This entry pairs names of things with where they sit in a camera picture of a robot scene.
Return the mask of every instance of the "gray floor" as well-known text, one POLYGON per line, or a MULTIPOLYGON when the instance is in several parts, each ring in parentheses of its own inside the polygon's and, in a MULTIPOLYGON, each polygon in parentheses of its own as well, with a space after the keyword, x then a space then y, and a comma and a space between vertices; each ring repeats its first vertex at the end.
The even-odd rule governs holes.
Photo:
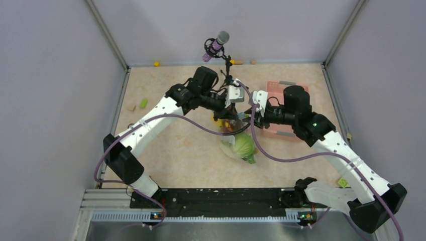
MULTIPOLYGON (((259 240, 344 240, 361 241, 339 212, 330 212, 323 222, 310 229, 282 227, 280 223, 165 223, 149 231, 140 225, 120 230, 128 222, 93 222, 86 241, 259 241, 259 240)), ((372 235, 365 234, 370 240, 372 235)))

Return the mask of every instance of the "green block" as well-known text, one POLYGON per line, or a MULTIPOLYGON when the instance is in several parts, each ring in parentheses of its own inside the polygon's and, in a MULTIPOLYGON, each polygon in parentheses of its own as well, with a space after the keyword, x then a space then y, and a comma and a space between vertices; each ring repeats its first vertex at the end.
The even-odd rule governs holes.
POLYGON ((148 104, 148 99, 143 98, 141 104, 139 105, 139 108, 145 108, 148 104))
POLYGON ((348 181, 346 181, 343 177, 341 179, 339 179, 339 181, 337 183, 343 188, 348 186, 348 181))

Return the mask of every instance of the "pink basket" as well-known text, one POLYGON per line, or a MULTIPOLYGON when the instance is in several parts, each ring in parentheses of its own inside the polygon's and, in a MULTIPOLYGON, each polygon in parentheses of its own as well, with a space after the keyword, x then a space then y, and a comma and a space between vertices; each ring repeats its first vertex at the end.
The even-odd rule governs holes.
MULTIPOLYGON (((296 85, 294 82, 288 82, 288 81, 268 81, 268 84, 266 86, 266 92, 268 92, 268 98, 270 97, 276 97, 279 99, 280 104, 284 104, 284 94, 283 90, 291 85, 296 85)), ((309 93, 308 87, 306 85, 300 85, 304 88, 306 92, 309 93)), ((270 99, 269 102, 271 105, 277 106, 277 100, 274 98, 270 99)), ((270 137, 270 138, 279 138, 283 140, 288 141, 295 141, 300 142, 301 139, 299 139, 291 129, 291 126, 287 125, 277 125, 277 124, 271 124, 268 129, 262 129, 262 135, 264 137, 270 137)))

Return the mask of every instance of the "transparent plastic bag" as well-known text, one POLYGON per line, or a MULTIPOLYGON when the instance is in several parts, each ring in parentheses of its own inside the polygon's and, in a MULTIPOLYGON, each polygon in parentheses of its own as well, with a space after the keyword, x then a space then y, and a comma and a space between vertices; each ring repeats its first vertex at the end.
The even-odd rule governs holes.
MULTIPOLYGON (((215 124, 221 133, 234 132, 244 126, 243 121, 239 118, 218 119, 215 124)), ((227 156, 233 159, 244 160, 250 164, 256 163, 255 154, 257 149, 253 137, 249 133, 241 132, 233 136, 222 136, 219 147, 227 156)))

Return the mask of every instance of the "gray microphone head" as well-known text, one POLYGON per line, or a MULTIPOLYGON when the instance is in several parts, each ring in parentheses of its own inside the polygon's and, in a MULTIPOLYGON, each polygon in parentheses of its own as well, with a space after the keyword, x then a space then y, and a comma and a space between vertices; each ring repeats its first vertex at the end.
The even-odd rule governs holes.
POLYGON ((218 34, 217 41, 220 45, 224 45, 229 40, 229 34, 226 31, 221 31, 218 34))

